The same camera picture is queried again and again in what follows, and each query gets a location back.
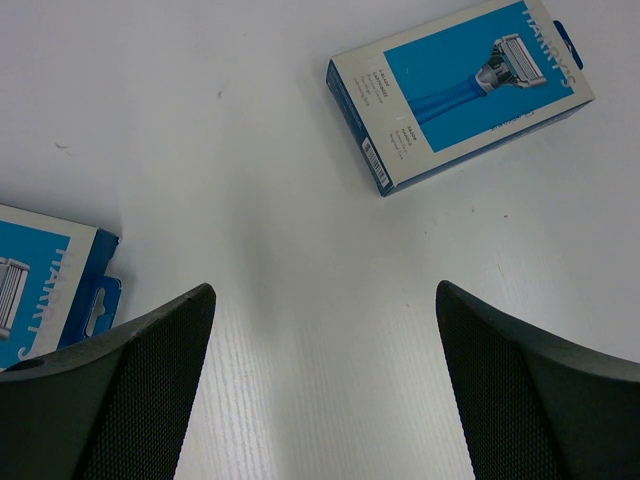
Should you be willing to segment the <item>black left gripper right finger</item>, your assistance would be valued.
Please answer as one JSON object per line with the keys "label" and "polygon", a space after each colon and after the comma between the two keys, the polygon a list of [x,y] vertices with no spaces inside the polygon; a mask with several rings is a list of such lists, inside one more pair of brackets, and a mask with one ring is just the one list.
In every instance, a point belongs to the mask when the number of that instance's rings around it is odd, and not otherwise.
{"label": "black left gripper right finger", "polygon": [[636,479],[639,365],[510,316],[457,285],[436,317],[477,479]]}

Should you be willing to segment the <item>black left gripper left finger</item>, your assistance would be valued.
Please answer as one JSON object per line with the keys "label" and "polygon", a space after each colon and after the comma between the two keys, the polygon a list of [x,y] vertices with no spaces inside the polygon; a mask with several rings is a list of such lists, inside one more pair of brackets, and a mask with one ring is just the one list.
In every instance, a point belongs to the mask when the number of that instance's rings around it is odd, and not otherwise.
{"label": "black left gripper left finger", "polygon": [[201,284],[2,371],[2,478],[173,478],[215,307]]}

